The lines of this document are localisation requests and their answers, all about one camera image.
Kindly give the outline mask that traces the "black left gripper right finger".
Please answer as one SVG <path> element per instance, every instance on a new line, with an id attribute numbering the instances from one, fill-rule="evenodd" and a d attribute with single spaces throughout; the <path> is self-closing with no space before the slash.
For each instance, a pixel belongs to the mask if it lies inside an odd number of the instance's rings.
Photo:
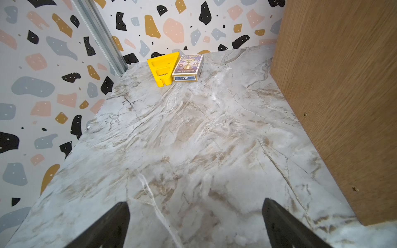
<path id="1" fill-rule="evenodd" d="M 273 199 L 264 200 L 262 216 L 273 248 L 331 248 Z"/>

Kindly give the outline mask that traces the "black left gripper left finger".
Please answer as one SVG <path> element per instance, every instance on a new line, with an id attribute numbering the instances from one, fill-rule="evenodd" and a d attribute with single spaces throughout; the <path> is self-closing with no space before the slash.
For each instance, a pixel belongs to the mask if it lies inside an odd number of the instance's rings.
<path id="1" fill-rule="evenodd" d="M 127 202 L 118 202 L 66 247 L 122 248 L 129 221 L 130 211 Z"/>

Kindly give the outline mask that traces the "wooden three-tier shelf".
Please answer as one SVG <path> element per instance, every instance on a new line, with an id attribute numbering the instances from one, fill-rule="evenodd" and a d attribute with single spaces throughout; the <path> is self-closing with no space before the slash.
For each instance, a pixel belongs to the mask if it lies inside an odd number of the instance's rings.
<path id="1" fill-rule="evenodd" d="M 396 1 L 287 1 L 270 72 L 360 223 L 396 220 Z"/>

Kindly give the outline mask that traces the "yellow plastic triangular holder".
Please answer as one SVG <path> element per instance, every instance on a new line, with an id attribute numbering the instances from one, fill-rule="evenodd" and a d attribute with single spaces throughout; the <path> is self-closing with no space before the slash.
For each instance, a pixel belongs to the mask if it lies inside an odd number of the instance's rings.
<path id="1" fill-rule="evenodd" d="M 164 87 L 172 84 L 172 73 L 179 59 L 180 53 L 174 52 L 147 60 L 149 68 L 158 87 Z"/>

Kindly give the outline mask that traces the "left corner aluminium post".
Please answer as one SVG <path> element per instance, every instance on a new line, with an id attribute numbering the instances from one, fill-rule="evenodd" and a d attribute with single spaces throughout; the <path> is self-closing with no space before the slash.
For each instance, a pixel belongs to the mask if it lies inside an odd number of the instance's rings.
<path id="1" fill-rule="evenodd" d="M 96 2 L 89 0 L 76 0 L 72 2 L 78 9 L 79 14 L 82 16 L 90 32 L 93 34 L 109 64 L 112 66 L 115 73 L 121 78 L 127 71 L 128 65 L 113 40 L 111 32 L 96 6 Z"/>

